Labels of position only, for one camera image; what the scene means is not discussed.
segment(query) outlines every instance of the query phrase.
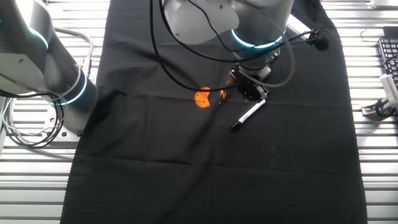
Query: black fabric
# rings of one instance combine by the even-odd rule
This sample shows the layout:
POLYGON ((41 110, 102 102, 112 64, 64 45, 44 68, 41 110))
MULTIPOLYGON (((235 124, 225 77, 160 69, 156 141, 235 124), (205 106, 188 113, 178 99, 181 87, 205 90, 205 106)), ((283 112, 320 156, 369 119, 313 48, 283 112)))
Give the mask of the black fabric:
MULTIPOLYGON (((329 26, 330 48, 295 45, 296 76, 231 133, 253 103, 231 90, 226 100, 210 93, 211 106, 200 108, 196 93, 155 59, 149 1, 111 1, 98 102, 76 150, 61 223, 366 223, 345 61, 316 4, 322 23, 310 21, 329 26)), ((232 65, 179 46, 155 6, 172 73, 199 88, 225 85, 232 65)), ((233 59, 217 40, 194 48, 233 59)), ((283 48, 269 82, 284 80, 289 65, 283 48)))

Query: slotted aluminum surface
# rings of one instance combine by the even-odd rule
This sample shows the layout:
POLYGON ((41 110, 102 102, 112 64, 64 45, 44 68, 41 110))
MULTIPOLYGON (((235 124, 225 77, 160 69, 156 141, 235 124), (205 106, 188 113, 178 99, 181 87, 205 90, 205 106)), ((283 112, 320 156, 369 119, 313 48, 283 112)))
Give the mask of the slotted aluminum surface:
MULTIPOLYGON (((398 25, 398 12, 373 9, 364 0, 329 0, 323 1, 323 6, 338 28, 346 56, 369 223, 398 224, 396 121, 387 118, 373 122, 362 117, 359 110, 361 105, 385 97, 379 81, 383 71, 376 41, 383 36, 383 26, 398 25), (360 33, 365 29, 363 41, 360 33)), ((102 52, 108 7, 109 0, 53 0, 49 4, 55 26, 92 36, 96 47, 93 80, 102 52)), ((81 63, 88 45, 75 37, 59 36, 81 63)), ((47 108, 40 99, 18 100, 14 112, 17 127, 40 131, 49 119, 45 113, 47 108)), ((68 158, 73 157, 75 148, 76 142, 71 142, 44 150, 65 157, 59 159, 23 149, 7 138, 0 156, 0 223, 59 223, 71 166, 68 158)))

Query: gray robot arm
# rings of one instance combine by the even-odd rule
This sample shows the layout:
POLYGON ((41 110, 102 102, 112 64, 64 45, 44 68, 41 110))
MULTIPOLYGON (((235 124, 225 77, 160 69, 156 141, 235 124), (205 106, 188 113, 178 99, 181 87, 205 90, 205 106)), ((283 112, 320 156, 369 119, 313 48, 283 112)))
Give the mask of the gray robot arm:
POLYGON ((264 86, 278 87, 286 84, 294 72, 294 55, 286 38, 287 21, 294 0, 163 0, 164 14, 172 34, 184 44, 200 44, 216 37, 217 33, 231 32, 235 59, 242 60, 272 49, 283 40, 291 55, 292 72, 286 82, 278 85, 262 83, 279 55, 279 49, 270 50, 262 57, 237 63, 232 77, 236 82, 252 81, 249 89, 238 90, 249 100, 261 101, 266 97, 264 86))
POLYGON ((49 91, 65 100, 65 127, 82 131, 96 103, 96 87, 55 34, 41 0, 0 0, 0 89, 49 91))

